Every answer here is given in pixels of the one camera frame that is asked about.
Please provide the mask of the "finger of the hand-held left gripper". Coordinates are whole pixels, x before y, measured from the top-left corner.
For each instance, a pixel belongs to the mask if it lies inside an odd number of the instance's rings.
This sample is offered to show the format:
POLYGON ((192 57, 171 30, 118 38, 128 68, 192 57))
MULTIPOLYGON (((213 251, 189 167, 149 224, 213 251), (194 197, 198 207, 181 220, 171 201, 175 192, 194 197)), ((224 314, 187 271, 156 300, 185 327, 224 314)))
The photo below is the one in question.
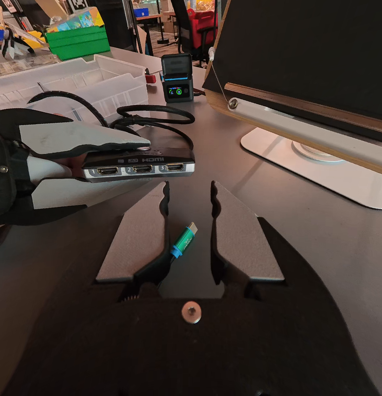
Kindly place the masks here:
POLYGON ((133 191, 152 178, 90 183, 75 176, 69 159, 46 160, 29 156, 27 166, 31 182, 34 209, 48 209, 75 205, 87 207, 133 191))
POLYGON ((20 125, 19 132, 31 152, 52 159, 150 145, 149 140, 129 132, 79 121, 20 125))

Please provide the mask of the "colourful printed box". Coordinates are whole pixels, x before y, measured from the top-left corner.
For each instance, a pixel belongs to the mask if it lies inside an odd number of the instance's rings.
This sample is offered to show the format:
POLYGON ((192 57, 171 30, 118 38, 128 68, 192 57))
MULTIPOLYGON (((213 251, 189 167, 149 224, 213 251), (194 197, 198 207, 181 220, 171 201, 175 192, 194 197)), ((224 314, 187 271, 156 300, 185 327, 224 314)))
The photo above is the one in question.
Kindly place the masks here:
POLYGON ((94 26, 102 27, 104 26, 104 21, 97 7, 87 7, 51 24, 46 28, 46 32, 69 31, 94 26))

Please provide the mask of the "black HDMI switch box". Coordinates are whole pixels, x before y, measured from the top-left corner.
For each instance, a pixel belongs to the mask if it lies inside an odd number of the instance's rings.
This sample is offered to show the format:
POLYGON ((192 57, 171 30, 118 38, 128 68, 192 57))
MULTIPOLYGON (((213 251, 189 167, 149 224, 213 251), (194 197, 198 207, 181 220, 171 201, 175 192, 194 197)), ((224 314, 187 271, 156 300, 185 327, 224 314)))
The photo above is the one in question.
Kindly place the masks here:
POLYGON ((90 152, 82 166, 84 178, 92 183, 190 176, 194 170, 191 149, 151 146, 90 152))

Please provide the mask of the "red bag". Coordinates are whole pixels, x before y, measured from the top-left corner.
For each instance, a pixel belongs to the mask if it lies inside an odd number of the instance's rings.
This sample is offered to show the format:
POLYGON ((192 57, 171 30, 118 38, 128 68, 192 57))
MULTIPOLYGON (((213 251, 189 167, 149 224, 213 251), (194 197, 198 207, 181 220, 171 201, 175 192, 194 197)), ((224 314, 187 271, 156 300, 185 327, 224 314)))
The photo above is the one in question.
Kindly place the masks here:
POLYGON ((200 48, 203 45, 211 46, 215 39, 215 33, 218 32, 218 21, 214 32, 214 11, 194 11, 192 8, 187 10, 191 30, 193 48, 200 48))

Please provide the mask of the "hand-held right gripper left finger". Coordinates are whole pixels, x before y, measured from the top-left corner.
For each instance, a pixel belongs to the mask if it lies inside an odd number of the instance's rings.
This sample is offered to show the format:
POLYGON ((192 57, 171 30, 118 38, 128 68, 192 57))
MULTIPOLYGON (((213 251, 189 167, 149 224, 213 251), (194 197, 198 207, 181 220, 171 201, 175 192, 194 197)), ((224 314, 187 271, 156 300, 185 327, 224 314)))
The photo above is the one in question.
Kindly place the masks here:
POLYGON ((135 203, 118 230, 96 276, 97 283, 158 285, 170 268, 169 182, 158 184, 135 203))

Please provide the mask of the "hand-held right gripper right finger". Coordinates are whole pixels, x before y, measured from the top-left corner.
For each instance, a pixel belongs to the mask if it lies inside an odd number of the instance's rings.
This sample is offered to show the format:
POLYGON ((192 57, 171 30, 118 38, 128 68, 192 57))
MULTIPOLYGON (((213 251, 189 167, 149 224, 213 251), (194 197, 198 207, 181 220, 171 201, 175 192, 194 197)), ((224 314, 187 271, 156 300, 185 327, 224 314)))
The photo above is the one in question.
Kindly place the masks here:
POLYGON ((214 282, 282 282, 284 275, 259 217, 218 181, 211 183, 211 271, 214 282))

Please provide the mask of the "black covered computer monitor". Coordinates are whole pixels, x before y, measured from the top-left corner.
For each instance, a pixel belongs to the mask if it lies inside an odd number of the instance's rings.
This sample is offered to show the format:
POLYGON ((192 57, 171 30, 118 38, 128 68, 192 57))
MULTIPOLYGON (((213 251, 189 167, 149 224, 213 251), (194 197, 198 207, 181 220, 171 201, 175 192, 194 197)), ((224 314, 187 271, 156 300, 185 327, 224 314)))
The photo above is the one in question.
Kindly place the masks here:
POLYGON ((218 112, 382 174, 382 1, 228 1, 218 112))

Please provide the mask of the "black office chair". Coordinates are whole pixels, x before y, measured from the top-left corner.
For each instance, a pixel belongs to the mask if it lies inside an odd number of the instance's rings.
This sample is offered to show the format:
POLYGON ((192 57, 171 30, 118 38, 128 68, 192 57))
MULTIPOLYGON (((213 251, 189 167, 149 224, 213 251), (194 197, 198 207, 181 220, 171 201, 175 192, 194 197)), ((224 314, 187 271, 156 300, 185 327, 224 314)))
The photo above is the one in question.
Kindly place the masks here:
MULTIPOLYGON (((214 1, 214 24, 213 29, 214 32, 216 30, 216 21, 218 21, 218 11, 217 11, 217 1, 214 1)), ((192 60, 194 62, 199 63, 199 67, 202 67, 202 63, 209 63, 209 49, 213 47, 214 42, 211 46, 203 45, 200 48, 193 48, 193 40, 192 40, 192 30, 187 14, 187 8, 182 0, 174 0, 172 1, 175 18, 178 26, 178 52, 179 53, 187 53, 190 54, 192 60)))

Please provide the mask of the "black white tool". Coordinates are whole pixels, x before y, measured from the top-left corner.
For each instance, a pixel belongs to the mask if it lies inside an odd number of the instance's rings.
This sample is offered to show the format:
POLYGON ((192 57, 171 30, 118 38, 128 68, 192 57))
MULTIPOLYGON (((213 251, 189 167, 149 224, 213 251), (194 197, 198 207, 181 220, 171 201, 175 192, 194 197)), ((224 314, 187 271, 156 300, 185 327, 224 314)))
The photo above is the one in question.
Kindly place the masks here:
POLYGON ((17 56, 35 55, 35 51, 21 38, 15 37, 10 27, 5 27, 1 54, 6 60, 14 60, 17 56))

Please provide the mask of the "small black display charger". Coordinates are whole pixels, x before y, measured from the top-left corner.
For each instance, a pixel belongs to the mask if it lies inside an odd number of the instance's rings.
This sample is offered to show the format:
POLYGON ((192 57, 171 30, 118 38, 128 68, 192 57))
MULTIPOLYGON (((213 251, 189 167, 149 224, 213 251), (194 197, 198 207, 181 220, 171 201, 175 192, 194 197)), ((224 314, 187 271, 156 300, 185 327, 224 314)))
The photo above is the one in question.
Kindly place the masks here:
POLYGON ((166 54, 161 57, 160 73, 166 103, 193 101, 193 66, 190 54, 166 54))

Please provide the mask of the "white monitor stand base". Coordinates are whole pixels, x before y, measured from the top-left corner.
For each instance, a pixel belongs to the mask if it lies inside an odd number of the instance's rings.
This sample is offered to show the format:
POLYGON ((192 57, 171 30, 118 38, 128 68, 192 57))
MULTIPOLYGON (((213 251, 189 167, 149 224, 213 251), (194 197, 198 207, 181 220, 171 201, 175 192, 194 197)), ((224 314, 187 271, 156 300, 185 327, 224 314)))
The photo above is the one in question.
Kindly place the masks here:
POLYGON ((241 146, 362 206, 382 210, 382 174, 258 127, 243 136, 241 146))

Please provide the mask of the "green plastic bin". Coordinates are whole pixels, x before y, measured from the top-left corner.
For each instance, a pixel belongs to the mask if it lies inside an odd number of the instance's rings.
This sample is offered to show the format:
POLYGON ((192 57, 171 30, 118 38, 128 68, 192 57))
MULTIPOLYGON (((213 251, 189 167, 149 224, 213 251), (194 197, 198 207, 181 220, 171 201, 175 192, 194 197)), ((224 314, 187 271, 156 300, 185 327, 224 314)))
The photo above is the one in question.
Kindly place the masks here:
POLYGON ((45 34, 50 51, 61 61, 110 51, 105 27, 86 27, 45 34))

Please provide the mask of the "clear white plastic bin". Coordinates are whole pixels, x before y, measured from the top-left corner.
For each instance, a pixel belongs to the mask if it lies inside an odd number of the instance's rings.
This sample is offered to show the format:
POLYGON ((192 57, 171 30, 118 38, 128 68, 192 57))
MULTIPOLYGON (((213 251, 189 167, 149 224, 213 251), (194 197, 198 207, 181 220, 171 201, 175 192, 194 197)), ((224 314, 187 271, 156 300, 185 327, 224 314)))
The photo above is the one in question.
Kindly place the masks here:
POLYGON ((100 125, 86 107, 69 98, 28 101, 43 92, 70 92, 94 106, 107 122, 120 117, 119 107, 148 104, 144 67, 102 55, 94 55, 89 62, 82 58, 56 63, 53 60, 58 60, 57 56, 0 63, 0 110, 30 108, 100 125))

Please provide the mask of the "green HDMI plug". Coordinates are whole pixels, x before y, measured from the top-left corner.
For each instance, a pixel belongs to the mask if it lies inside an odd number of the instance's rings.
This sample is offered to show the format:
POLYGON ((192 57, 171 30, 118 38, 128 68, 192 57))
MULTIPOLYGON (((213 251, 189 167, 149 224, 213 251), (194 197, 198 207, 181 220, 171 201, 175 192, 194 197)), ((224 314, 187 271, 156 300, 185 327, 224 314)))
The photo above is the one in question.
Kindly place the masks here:
POLYGON ((171 248, 171 263, 184 254, 189 244, 193 241, 197 230, 194 222, 184 228, 171 248))

